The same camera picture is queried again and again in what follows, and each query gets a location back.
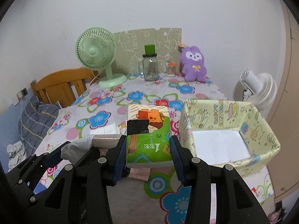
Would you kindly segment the green cup on jar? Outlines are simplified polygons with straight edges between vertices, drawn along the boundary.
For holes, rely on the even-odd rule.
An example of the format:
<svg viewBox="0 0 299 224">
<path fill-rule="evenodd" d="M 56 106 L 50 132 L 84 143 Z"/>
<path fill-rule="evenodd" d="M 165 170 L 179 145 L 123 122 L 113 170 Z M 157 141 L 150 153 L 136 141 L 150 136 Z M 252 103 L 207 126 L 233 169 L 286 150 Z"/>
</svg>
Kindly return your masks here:
<svg viewBox="0 0 299 224">
<path fill-rule="evenodd" d="M 153 55 L 156 53 L 155 45 L 145 45 L 144 52 L 146 55 Z"/>
</svg>

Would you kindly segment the beige door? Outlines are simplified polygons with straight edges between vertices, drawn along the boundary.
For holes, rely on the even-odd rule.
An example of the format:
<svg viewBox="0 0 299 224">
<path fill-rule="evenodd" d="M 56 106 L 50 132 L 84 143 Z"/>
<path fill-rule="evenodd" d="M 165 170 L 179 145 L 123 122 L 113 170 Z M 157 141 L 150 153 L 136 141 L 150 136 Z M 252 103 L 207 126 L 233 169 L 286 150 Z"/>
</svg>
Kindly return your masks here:
<svg viewBox="0 0 299 224">
<path fill-rule="evenodd" d="M 281 2 L 286 32 L 285 63 L 279 89 L 267 120 L 281 150 L 268 164 L 275 202 L 298 190 L 298 23 Z"/>
</svg>

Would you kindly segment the yellow cartoon storage box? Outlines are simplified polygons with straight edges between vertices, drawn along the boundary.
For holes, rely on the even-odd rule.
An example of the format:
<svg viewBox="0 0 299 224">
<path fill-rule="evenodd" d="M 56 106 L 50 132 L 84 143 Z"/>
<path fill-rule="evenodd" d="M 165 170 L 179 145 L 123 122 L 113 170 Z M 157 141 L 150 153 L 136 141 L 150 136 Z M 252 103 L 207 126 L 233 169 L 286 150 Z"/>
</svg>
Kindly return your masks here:
<svg viewBox="0 0 299 224">
<path fill-rule="evenodd" d="M 260 172 L 281 145 L 250 102 L 188 99 L 179 120 L 180 143 L 209 165 L 231 164 L 242 177 Z"/>
</svg>

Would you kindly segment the white standing fan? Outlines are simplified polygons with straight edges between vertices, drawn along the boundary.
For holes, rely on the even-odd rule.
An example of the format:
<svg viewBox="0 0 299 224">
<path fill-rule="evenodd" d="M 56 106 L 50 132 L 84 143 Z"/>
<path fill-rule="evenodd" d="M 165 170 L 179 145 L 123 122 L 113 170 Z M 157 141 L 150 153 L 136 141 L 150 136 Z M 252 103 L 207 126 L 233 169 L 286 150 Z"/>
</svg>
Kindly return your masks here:
<svg viewBox="0 0 299 224">
<path fill-rule="evenodd" d="M 240 81 L 245 88 L 243 101 L 251 102 L 259 111 L 271 107 L 277 94 L 277 84 L 269 73 L 255 75 L 253 71 L 246 69 L 241 74 Z"/>
</svg>

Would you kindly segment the crumpled grey white cloth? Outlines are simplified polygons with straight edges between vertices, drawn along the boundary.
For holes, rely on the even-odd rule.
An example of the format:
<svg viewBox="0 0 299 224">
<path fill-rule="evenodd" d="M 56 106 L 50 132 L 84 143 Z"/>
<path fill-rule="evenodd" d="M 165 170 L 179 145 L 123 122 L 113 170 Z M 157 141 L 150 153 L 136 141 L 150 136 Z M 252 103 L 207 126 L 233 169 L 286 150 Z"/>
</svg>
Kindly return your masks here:
<svg viewBox="0 0 299 224">
<path fill-rule="evenodd" d="M 7 153 L 9 155 L 8 171 L 11 171 L 27 158 L 25 147 L 21 141 L 9 144 L 7 146 Z"/>
</svg>

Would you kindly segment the grey plaid pillow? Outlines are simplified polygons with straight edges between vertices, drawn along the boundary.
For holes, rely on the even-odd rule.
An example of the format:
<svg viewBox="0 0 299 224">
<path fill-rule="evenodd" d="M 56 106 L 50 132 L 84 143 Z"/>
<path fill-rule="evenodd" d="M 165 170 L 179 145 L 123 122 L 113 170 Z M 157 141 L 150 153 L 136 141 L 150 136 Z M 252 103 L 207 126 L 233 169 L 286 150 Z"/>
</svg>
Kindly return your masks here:
<svg viewBox="0 0 299 224">
<path fill-rule="evenodd" d="M 34 154 L 57 119 L 59 104 L 45 104 L 33 96 L 22 111 L 18 130 L 27 156 Z"/>
</svg>

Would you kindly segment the green desk fan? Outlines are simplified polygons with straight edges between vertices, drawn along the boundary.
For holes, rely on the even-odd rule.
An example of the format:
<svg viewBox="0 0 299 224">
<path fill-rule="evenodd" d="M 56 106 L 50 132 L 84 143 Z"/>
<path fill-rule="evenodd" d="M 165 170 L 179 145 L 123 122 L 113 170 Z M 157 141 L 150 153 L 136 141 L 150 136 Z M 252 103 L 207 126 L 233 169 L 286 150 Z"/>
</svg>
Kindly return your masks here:
<svg viewBox="0 0 299 224">
<path fill-rule="evenodd" d="M 127 81 L 127 76 L 112 72 L 112 63 L 117 55 L 115 36 L 104 28 L 90 28 L 76 41 L 75 53 L 80 63 L 90 70 L 104 69 L 106 76 L 98 82 L 101 88 L 112 88 Z"/>
</svg>

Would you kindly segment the green patterned backboard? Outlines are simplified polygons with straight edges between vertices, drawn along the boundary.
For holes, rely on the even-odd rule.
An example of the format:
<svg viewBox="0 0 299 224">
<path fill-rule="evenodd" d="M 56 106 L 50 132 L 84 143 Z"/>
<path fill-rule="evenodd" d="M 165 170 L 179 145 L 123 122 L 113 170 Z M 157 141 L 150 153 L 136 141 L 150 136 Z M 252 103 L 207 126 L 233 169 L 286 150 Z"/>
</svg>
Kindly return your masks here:
<svg viewBox="0 0 299 224">
<path fill-rule="evenodd" d="M 117 55 L 112 64 L 113 73 L 135 74 L 142 66 L 145 54 L 156 54 L 159 72 L 166 71 L 167 62 L 176 64 L 180 71 L 181 28 L 146 28 L 117 32 Z"/>
</svg>

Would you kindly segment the toothpick jar orange lid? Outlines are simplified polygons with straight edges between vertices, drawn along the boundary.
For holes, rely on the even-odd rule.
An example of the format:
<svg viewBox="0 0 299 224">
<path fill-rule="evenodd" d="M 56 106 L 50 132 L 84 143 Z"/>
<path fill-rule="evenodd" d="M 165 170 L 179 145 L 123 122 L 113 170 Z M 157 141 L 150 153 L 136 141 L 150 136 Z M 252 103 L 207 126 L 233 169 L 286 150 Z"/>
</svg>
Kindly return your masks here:
<svg viewBox="0 0 299 224">
<path fill-rule="evenodd" d="M 168 77 L 173 77 L 176 74 L 176 66 L 177 64 L 171 61 L 166 63 L 166 75 Z"/>
</svg>

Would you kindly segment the black plastic bag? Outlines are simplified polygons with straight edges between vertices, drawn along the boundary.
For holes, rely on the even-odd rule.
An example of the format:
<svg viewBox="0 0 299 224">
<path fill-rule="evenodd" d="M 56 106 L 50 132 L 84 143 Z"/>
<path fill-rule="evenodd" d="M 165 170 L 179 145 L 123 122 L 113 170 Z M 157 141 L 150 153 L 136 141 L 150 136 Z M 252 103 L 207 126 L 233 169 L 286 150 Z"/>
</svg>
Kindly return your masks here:
<svg viewBox="0 0 299 224">
<path fill-rule="evenodd" d="M 61 149 L 61 158 L 72 164 L 77 163 L 93 147 L 92 139 L 93 135 L 88 135 L 68 143 Z"/>
</svg>

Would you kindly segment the wall power socket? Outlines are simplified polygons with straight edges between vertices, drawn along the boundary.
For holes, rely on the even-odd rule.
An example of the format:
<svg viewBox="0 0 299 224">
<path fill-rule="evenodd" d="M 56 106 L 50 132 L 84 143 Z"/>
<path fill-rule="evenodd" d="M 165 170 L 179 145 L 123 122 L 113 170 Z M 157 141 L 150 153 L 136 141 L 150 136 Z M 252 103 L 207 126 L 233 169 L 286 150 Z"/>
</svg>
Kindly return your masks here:
<svg viewBox="0 0 299 224">
<path fill-rule="evenodd" d="M 17 98 L 18 98 L 18 100 L 22 100 L 27 95 L 28 95 L 27 88 L 24 88 L 20 92 L 17 93 Z"/>
</svg>

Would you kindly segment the pink card packet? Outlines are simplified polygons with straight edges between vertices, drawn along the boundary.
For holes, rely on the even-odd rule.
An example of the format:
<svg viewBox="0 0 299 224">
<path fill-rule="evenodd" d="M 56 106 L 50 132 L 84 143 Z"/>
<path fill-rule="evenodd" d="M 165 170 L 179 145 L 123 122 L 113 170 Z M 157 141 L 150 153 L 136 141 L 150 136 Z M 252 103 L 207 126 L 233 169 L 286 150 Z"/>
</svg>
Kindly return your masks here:
<svg viewBox="0 0 299 224">
<path fill-rule="evenodd" d="M 150 176 L 150 168 L 131 168 L 129 177 L 138 180 L 148 181 Z"/>
</svg>

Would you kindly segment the purple plush bunny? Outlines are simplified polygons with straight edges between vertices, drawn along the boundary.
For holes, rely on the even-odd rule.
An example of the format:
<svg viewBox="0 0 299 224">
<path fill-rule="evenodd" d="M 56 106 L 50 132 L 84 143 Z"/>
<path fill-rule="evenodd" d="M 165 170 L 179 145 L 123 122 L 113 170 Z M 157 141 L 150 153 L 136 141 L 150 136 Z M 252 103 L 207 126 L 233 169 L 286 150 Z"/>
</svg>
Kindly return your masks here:
<svg viewBox="0 0 299 224">
<path fill-rule="evenodd" d="M 180 62 L 185 81 L 204 82 L 206 80 L 207 69 L 204 63 L 204 56 L 197 46 L 182 48 Z"/>
</svg>

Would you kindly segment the floral tablecloth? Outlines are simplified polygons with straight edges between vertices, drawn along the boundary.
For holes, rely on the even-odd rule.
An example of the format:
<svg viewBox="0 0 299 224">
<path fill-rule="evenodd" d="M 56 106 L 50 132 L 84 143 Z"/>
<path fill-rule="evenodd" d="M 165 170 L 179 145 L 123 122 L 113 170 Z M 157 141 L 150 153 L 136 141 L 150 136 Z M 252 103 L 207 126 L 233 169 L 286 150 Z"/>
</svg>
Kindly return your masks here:
<svg viewBox="0 0 299 224">
<path fill-rule="evenodd" d="M 162 115 L 170 134 L 210 165 L 235 167 L 264 204 L 273 196 L 266 168 L 277 140 L 263 116 L 247 102 L 226 100 L 210 80 L 186 82 L 165 75 L 147 82 L 139 75 L 114 88 L 94 84 L 60 110 L 36 154 L 52 152 L 66 141 L 87 135 L 127 131 L 128 119 L 149 119 L 160 133 Z M 108 188 L 114 223 L 184 223 L 191 188 L 177 179 L 172 165 L 133 169 L 131 176 Z"/>
</svg>

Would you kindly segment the white face mask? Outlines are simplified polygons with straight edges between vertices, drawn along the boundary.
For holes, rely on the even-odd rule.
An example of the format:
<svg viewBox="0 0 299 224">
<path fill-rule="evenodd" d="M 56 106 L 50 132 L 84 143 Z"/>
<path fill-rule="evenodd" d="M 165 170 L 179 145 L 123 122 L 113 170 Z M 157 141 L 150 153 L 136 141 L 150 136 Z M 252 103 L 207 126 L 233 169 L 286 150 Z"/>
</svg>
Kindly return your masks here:
<svg viewBox="0 0 299 224">
<path fill-rule="evenodd" d="M 96 129 L 90 130 L 90 135 L 115 135 L 119 134 L 120 130 L 117 126 L 117 124 L 111 123 L 107 124 L 105 126 L 98 127 Z"/>
</svg>

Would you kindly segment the green orange tissue pack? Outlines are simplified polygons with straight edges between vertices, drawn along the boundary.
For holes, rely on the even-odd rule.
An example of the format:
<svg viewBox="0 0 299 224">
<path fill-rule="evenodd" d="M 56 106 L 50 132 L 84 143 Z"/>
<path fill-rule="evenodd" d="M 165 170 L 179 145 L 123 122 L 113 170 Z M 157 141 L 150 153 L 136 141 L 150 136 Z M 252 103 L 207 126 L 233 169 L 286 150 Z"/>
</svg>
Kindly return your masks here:
<svg viewBox="0 0 299 224">
<path fill-rule="evenodd" d="M 170 136 L 170 117 L 166 106 L 128 105 L 126 166 L 172 166 Z"/>
</svg>

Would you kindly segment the glass mason jar mug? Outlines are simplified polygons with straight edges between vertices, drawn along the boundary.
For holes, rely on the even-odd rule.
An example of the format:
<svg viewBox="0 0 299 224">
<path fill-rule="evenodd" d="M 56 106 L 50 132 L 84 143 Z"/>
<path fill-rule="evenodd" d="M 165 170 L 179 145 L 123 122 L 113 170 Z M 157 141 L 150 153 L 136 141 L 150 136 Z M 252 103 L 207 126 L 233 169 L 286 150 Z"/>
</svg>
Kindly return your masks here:
<svg viewBox="0 0 299 224">
<path fill-rule="evenodd" d="M 145 81 L 157 81 L 159 77 L 157 54 L 143 54 L 139 65 L 139 73 Z"/>
</svg>

